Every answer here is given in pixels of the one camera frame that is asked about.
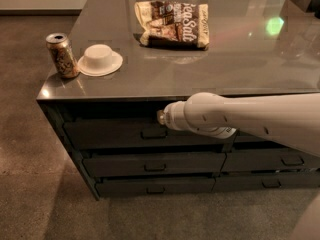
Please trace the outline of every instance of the floor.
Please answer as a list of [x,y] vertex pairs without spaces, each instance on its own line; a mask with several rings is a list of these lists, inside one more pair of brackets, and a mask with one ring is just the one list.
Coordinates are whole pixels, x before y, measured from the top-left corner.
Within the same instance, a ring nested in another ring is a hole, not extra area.
[[96,201],[35,99],[72,16],[0,17],[0,239],[320,239],[317,189]]

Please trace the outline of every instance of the gray table top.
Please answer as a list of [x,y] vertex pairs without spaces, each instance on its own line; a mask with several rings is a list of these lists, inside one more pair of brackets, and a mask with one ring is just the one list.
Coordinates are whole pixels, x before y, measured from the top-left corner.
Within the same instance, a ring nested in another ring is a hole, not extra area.
[[70,39],[77,59],[107,44],[124,59],[111,75],[61,80],[54,66],[37,100],[184,99],[200,91],[220,95],[318,92],[320,20],[288,0],[174,0],[208,3],[207,51],[145,48],[134,3],[88,0]]

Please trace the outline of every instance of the table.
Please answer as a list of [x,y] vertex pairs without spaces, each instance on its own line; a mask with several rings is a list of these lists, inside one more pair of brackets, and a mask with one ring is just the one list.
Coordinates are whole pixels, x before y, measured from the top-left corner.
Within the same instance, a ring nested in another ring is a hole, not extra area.
[[318,187],[319,158],[242,132],[171,131],[156,111],[200,91],[318,92],[320,20],[288,0],[174,0],[208,3],[209,49],[146,48],[136,1],[88,0],[71,31],[77,59],[107,44],[118,71],[62,80],[52,67],[37,97],[94,196]]

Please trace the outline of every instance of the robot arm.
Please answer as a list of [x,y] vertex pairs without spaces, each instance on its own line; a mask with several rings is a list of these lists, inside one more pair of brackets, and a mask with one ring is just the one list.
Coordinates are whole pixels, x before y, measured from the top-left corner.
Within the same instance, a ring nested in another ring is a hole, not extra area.
[[236,129],[320,156],[320,93],[225,98],[198,93],[158,114],[170,129],[227,138]]

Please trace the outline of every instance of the drawer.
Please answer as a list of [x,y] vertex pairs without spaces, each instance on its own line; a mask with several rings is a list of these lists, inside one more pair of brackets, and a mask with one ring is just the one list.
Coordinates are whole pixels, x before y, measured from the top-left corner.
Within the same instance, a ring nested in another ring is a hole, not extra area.
[[232,141],[199,136],[189,132],[172,131],[156,122],[141,118],[98,119],[64,124],[76,149],[188,146],[223,144]]
[[213,191],[238,191],[277,188],[317,188],[320,173],[275,173],[265,175],[229,175],[216,178]]
[[91,177],[220,173],[224,153],[192,152],[93,156],[83,164]]
[[210,193],[214,178],[153,178],[134,180],[106,180],[96,184],[100,196],[128,196],[177,193]]
[[227,153],[223,172],[259,170],[303,170],[320,168],[320,158],[293,150],[251,149]]

